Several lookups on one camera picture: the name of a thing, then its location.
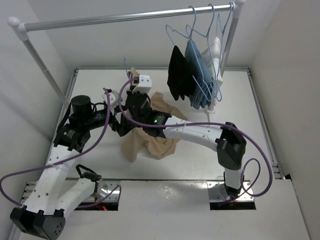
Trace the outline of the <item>light blue wire hanger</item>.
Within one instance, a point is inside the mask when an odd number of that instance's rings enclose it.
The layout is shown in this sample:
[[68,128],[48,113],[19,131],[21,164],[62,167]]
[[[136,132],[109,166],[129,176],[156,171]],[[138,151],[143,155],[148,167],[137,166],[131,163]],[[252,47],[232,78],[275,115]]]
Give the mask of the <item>light blue wire hanger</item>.
[[123,66],[126,72],[126,76],[127,78],[130,80],[132,78],[132,72],[129,70],[128,66],[127,66],[127,60],[126,57],[123,57]]

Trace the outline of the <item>beige t shirt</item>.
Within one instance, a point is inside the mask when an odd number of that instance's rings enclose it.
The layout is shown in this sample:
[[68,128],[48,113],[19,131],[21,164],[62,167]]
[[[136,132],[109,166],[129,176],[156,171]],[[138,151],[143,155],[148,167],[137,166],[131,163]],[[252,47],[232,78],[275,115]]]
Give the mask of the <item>beige t shirt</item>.
[[[187,120],[187,117],[177,107],[165,102],[162,93],[156,91],[151,96],[150,101],[153,109]],[[144,132],[142,128],[136,127],[121,144],[121,152],[132,163],[137,159],[138,152],[143,148],[146,148],[148,153],[156,159],[162,159],[175,153],[177,143],[177,139],[153,137]]]

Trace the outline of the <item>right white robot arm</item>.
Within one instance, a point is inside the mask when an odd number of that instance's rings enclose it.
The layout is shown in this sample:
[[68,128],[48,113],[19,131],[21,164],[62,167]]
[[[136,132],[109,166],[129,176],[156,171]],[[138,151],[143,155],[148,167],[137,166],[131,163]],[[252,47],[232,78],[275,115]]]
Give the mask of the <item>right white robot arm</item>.
[[193,125],[170,113],[152,109],[146,93],[129,93],[125,102],[131,118],[139,122],[135,127],[149,136],[161,139],[183,140],[207,147],[217,153],[218,163],[224,168],[224,189],[227,196],[235,199],[240,195],[244,177],[242,159],[247,141],[237,132],[236,126]]

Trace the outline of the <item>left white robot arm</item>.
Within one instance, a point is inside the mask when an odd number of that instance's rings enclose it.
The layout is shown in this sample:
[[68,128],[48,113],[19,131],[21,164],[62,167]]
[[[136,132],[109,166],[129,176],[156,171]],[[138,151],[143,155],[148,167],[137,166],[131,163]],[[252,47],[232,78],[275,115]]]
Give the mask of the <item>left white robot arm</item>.
[[114,193],[108,190],[101,175],[79,164],[79,158],[92,147],[84,149],[90,131],[108,126],[116,128],[115,109],[120,103],[116,91],[103,95],[103,109],[97,110],[90,97],[78,95],[70,104],[56,129],[47,164],[30,195],[15,207],[10,219],[21,232],[56,240],[66,219],[80,208],[93,208]]

